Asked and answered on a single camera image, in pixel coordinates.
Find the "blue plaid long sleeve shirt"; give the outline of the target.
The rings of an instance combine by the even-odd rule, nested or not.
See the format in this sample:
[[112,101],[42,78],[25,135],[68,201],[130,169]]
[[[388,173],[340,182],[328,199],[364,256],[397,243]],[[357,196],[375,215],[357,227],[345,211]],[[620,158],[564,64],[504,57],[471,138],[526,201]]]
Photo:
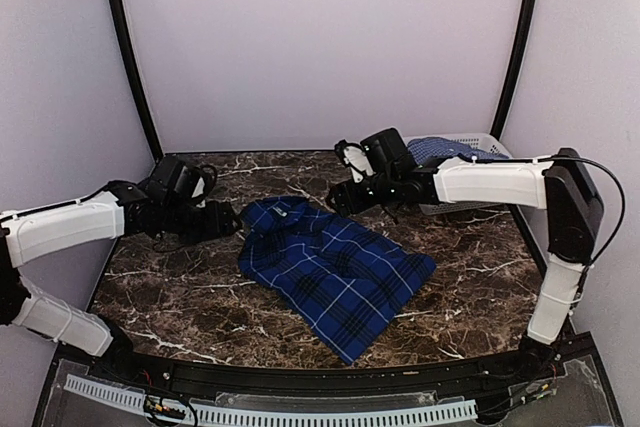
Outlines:
[[430,256],[410,254],[303,197],[254,201],[240,219],[246,231],[240,271],[275,291],[347,365],[376,341],[436,270]]

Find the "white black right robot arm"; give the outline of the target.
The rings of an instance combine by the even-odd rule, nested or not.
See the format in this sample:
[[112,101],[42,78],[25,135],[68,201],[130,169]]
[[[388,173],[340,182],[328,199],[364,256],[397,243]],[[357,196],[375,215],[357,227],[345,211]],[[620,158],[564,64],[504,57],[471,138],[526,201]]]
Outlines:
[[521,381],[534,379],[549,363],[544,345],[554,343],[581,300],[589,271],[617,236],[617,222],[600,237],[605,202],[591,176],[599,170],[615,185],[619,214],[627,210],[624,187],[604,165],[565,148],[525,159],[439,156],[418,164],[410,153],[386,153],[351,142],[335,147],[350,179],[331,187],[327,202],[348,217],[390,204],[505,204],[521,212],[536,247],[545,251],[541,290],[528,322],[530,339],[510,360]]

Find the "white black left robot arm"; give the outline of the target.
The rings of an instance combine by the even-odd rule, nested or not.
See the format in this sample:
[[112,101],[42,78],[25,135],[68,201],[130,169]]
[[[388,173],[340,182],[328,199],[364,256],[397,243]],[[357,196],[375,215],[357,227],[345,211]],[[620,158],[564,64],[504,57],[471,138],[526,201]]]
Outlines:
[[113,181],[83,198],[1,215],[1,323],[101,358],[120,383],[141,374],[140,359],[127,349],[126,334],[25,274],[29,264],[52,257],[68,260],[74,250],[145,234],[172,234],[186,245],[233,235],[240,222],[228,202],[203,195],[155,198],[141,186]]

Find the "blue small-check shirt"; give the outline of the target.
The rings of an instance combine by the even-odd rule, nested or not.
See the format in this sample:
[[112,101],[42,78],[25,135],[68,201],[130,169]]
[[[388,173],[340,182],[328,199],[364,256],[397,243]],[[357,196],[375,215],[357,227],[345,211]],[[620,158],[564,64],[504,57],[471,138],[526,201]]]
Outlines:
[[508,159],[509,156],[498,151],[487,151],[468,144],[443,137],[424,137],[410,140],[407,144],[409,152],[417,164],[424,164],[432,158],[454,158],[462,156],[467,159]]

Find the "white plastic laundry basket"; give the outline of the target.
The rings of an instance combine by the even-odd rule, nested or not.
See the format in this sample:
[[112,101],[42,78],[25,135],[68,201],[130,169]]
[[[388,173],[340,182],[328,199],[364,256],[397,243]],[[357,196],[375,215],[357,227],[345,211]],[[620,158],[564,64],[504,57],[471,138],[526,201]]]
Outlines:
[[429,160],[444,159],[445,162],[442,164],[442,167],[447,167],[450,171],[452,171],[454,167],[462,168],[465,173],[468,173],[472,168],[480,168],[480,169],[486,170],[487,167],[491,167],[493,165],[493,162],[507,161],[511,159],[511,154],[506,150],[506,148],[496,138],[494,138],[489,134],[480,134],[480,133],[451,134],[451,135],[428,136],[428,137],[443,137],[446,139],[462,142],[472,147],[477,147],[483,150],[493,151],[493,152],[498,151],[509,156],[508,159],[503,159],[503,160],[477,159],[476,157],[473,157],[472,159],[467,159],[462,156],[448,158],[448,159],[445,159],[445,158],[429,159]]

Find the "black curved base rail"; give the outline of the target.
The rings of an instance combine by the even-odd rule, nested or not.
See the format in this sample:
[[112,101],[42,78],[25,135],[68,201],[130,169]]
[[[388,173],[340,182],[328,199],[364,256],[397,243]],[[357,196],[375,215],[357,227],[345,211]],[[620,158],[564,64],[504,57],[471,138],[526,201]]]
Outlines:
[[556,348],[540,354],[527,346],[466,360],[389,368],[267,369],[132,353],[127,360],[129,369],[124,370],[73,348],[64,347],[61,353],[63,359],[79,363],[82,372],[99,379],[198,399],[213,399],[222,393],[347,397],[433,391],[440,398],[462,395],[502,400],[512,386],[566,374],[571,360],[590,357],[595,364],[601,363],[589,333],[567,335]]

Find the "black frame post right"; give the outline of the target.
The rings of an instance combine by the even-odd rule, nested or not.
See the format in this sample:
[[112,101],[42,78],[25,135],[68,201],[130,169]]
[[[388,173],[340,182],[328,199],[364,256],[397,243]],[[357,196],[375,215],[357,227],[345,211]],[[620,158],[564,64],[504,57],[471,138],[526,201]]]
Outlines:
[[496,139],[502,137],[511,110],[527,48],[535,5],[536,0],[521,0],[509,62],[490,128],[490,134]]

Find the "black frame post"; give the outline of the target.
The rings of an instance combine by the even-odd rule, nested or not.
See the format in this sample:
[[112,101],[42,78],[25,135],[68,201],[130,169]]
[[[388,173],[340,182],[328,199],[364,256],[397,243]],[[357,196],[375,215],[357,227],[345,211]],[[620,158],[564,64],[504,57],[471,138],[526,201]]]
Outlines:
[[126,19],[124,0],[108,0],[108,3],[122,64],[127,77],[137,117],[142,127],[151,156],[155,162],[158,162],[163,157],[164,152],[152,119],[151,110],[138,69],[137,59]]
[[521,0],[509,62],[490,128],[490,134],[496,139],[502,137],[511,110],[527,48],[535,5],[536,0]]

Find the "black frame post left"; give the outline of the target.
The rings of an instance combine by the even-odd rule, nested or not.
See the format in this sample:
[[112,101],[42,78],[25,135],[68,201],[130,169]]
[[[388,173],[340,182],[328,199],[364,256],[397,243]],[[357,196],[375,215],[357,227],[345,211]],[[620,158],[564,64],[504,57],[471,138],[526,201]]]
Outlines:
[[122,64],[127,77],[137,117],[142,127],[151,156],[155,162],[158,162],[163,157],[164,152],[152,119],[151,110],[138,69],[137,59],[126,19],[124,0],[108,0],[108,3]]

